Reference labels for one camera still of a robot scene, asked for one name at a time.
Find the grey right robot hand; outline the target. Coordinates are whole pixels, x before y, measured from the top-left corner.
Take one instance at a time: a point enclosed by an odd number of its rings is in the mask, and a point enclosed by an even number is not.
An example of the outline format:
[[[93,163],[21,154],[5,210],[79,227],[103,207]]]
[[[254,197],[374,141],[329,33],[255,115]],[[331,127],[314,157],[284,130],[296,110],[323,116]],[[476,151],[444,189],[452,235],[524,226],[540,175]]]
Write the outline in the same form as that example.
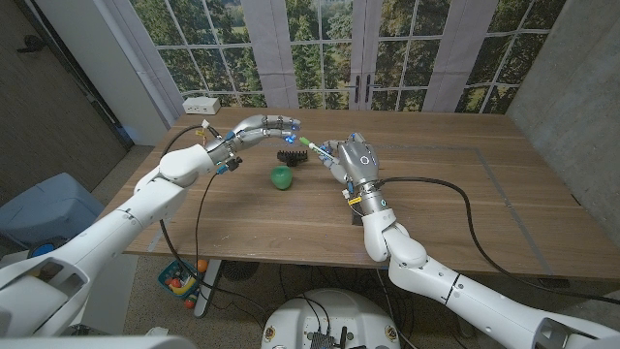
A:
[[[361,133],[352,133],[344,141],[325,141],[320,149],[333,157],[330,160],[319,155],[324,166],[340,183],[352,183],[356,187],[378,179],[379,160],[376,151]]]

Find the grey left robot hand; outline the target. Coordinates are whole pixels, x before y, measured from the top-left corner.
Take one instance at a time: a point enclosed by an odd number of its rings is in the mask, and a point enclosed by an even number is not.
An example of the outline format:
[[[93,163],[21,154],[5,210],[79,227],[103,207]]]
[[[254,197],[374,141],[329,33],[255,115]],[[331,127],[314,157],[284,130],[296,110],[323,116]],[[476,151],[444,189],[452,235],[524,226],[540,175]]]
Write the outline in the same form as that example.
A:
[[[214,164],[232,159],[239,151],[248,149],[268,138],[295,140],[301,121],[285,115],[257,114],[249,116],[232,128],[222,139],[205,146]]]

